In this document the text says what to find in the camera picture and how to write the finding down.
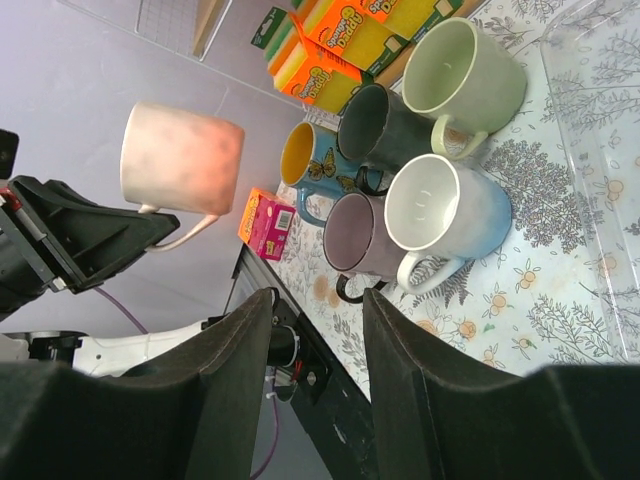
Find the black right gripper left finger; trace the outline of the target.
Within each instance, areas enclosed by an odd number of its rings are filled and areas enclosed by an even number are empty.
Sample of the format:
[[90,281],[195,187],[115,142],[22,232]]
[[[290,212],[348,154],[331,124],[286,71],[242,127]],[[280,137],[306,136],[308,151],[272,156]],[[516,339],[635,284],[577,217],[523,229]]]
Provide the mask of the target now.
[[55,361],[1,366],[5,479],[246,479],[272,327],[261,289],[119,377]]

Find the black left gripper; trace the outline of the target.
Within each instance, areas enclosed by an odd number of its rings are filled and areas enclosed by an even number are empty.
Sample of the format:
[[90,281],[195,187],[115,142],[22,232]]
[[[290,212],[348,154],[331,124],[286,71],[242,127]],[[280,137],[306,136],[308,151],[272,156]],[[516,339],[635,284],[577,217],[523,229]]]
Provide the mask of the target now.
[[98,205],[60,180],[1,189],[1,293],[82,293],[123,272],[180,226],[171,214]]

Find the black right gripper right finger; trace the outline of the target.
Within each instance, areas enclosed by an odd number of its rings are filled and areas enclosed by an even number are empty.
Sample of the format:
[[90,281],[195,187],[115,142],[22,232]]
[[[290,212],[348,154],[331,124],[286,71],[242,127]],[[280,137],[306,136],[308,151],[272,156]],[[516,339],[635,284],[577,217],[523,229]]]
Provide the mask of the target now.
[[382,478],[638,477],[637,367],[512,375],[423,330],[374,289],[363,330]]

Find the peach pink mug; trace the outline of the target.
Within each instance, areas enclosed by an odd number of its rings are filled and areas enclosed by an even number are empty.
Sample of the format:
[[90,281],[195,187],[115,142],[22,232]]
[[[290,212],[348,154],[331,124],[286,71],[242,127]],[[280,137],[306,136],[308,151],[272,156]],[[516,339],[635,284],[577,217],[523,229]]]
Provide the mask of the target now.
[[240,172],[245,130],[223,118],[138,102],[128,117],[120,156],[123,197],[141,214],[161,209],[198,213],[182,237],[146,249],[175,249],[229,214]]

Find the mauve pink mug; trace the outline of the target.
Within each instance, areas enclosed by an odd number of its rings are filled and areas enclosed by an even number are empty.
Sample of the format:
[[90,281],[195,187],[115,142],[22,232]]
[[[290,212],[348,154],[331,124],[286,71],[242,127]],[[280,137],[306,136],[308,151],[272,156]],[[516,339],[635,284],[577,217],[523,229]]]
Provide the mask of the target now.
[[379,197],[349,193],[333,205],[323,232],[323,250],[329,265],[339,273],[336,293],[349,304],[363,297],[346,292],[348,281],[357,274],[377,276],[380,290],[396,279],[405,256],[391,239],[384,221],[385,202]]

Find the blue white mug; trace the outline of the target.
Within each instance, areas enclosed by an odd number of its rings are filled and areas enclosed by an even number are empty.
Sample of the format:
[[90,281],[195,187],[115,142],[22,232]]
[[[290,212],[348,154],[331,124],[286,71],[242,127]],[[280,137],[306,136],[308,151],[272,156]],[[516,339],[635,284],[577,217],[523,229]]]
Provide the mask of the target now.
[[405,251],[398,285],[422,295],[496,250],[511,228],[512,205],[499,184],[476,170],[424,154],[394,176],[384,220],[390,238]]

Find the blue butterfly mug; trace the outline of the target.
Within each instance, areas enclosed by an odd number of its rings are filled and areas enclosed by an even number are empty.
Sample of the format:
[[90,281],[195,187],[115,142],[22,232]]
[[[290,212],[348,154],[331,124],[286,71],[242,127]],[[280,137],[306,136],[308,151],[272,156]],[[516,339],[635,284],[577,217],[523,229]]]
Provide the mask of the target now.
[[326,221],[313,216],[307,199],[320,195],[338,200],[348,193],[380,191],[383,173],[347,160],[339,151],[337,134],[310,122],[301,122],[285,142],[280,173],[284,184],[297,190],[296,210],[305,222],[324,228]]

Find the dark grey mug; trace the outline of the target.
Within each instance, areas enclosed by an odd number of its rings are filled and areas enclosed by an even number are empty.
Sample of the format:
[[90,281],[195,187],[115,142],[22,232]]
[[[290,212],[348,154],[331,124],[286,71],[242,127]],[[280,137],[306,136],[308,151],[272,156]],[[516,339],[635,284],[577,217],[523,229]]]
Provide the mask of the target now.
[[415,157],[431,153],[435,121],[409,109],[402,96],[373,83],[351,98],[337,131],[340,153],[358,165],[356,185],[365,194],[383,196],[369,175],[395,174]]

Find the green mug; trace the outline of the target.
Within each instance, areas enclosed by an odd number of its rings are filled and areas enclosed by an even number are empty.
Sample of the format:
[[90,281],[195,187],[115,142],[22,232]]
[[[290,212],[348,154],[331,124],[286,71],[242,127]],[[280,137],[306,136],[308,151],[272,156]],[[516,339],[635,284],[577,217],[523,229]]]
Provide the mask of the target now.
[[526,89],[523,67],[504,47],[471,21],[450,18],[412,50],[401,93],[410,110],[435,121],[433,152],[461,160],[511,121]]

